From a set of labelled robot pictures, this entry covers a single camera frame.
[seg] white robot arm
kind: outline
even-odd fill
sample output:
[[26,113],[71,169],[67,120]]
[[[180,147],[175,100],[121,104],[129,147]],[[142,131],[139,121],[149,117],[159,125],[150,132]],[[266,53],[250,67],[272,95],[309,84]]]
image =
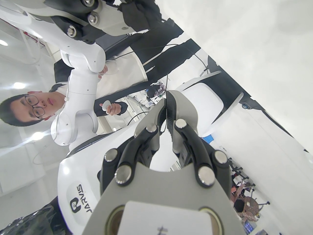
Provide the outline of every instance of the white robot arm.
[[94,113],[98,73],[105,52],[95,39],[132,33],[157,26],[161,14],[154,0],[4,0],[18,10],[1,7],[1,18],[60,48],[64,62],[73,67],[66,104],[51,126],[54,141],[70,150],[96,136]]

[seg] man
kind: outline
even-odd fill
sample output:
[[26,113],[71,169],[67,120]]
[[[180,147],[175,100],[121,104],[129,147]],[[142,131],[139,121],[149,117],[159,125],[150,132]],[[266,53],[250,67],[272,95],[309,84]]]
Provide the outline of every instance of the man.
[[160,87],[161,86],[159,84],[151,85],[149,87],[149,89],[146,90],[147,91],[147,96],[149,98],[154,98],[156,96],[156,92],[159,91]]
[[[100,72],[94,111],[97,116],[106,115],[102,103],[112,104],[107,113],[120,115],[127,104],[116,102],[129,94],[147,89],[152,83],[169,74],[185,60],[193,56],[200,47],[191,39],[171,47],[163,48],[183,33],[171,19],[161,27],[143,34],[134,34],[107,50],[106,58],[119,65],[114,75],[106,75],[108,68]],[[64,106],[67,80],[72,70],[62,60],[54,65],[56,84],[50,92],[29,92],[6,99],[0,104],[0,118],[14,126],[30,126],[55,115]]]

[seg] white chair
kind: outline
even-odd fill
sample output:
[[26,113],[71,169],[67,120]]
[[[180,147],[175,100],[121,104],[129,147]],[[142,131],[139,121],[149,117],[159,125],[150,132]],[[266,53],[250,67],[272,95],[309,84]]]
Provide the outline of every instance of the white chair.
[[219,129],[229,118],[234,107],[243,98],[244,93],[225,93],[218,85],[211,85],[211,79],[218,83],[218,74],[221,71],[204,75],[180,85],[180,91],[195,107],[198,113],[197,130],[200,137],[206,137]]

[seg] jarvis logo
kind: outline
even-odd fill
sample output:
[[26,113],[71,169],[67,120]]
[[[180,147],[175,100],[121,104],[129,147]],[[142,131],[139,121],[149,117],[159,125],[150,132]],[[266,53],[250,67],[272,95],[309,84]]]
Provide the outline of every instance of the jarvis logo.
[[71,208],[72,208],[72,212],[73,213],[77,213],[80,209],[81,209],[81,206],[79,205],[77,205],[78,204],[78,198],[77,197],[75,197],[75,198],[73,198],[71,201],[70,201],[70,206],[71,206]]

